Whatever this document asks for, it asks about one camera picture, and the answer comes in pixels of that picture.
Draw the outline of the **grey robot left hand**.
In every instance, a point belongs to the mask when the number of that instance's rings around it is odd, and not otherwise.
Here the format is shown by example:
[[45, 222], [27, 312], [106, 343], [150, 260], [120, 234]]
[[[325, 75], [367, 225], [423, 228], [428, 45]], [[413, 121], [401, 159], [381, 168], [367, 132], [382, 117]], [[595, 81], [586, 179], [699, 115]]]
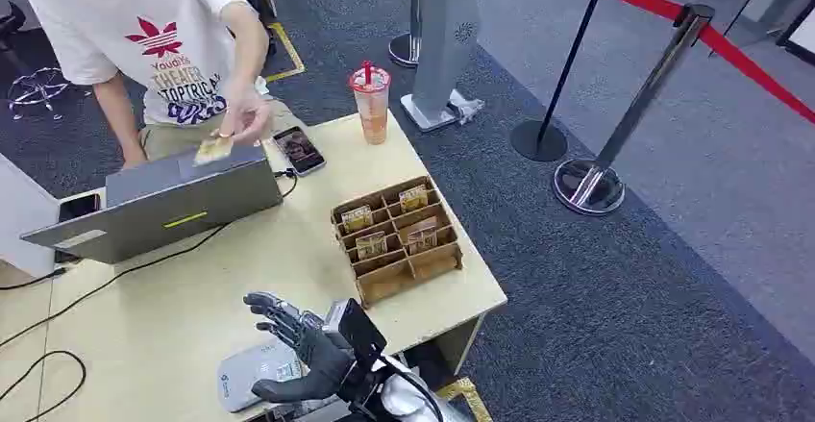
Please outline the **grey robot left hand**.
[[300, 311], [270, 292], [250, 292], [243, 302], [252, 313], [266, 318], [256, 328], [276, 336], [308, 368], [307, 374], [298, 379], [258, 380], [252, 386], [256, 396], [269, 403], [283, 404], [322, 400], [339, 391], [354, 360], [324, 334], [318, 316]]

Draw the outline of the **person's left hand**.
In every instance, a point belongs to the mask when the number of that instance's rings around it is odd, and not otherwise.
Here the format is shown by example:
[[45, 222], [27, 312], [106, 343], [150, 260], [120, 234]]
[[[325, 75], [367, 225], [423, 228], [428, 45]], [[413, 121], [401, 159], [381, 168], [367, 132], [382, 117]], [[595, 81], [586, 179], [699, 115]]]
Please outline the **person's left hand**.
[[215, 135], [235, 143], [260, 141], [270, 121], [271, 109], [253, 84], [230, 83], [225, 91], [227, 110]]

